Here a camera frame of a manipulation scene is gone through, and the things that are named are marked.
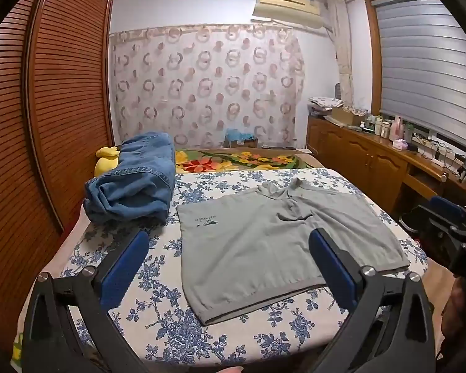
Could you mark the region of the person's right hand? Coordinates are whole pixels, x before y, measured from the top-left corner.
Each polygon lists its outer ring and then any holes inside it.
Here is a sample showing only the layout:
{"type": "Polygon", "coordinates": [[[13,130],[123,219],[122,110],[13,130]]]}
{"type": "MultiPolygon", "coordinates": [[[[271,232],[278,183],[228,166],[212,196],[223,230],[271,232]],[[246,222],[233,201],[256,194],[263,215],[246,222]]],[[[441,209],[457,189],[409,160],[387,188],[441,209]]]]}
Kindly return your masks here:
{"type": "Polygon", "coordinates": [[[441,332],[444,340],[441,344],[440,353],[446,358],[452,352],[457,339],[455,336],[466,326],[466,279],[455,276],[450,297],[442,311],[441,332]]]}

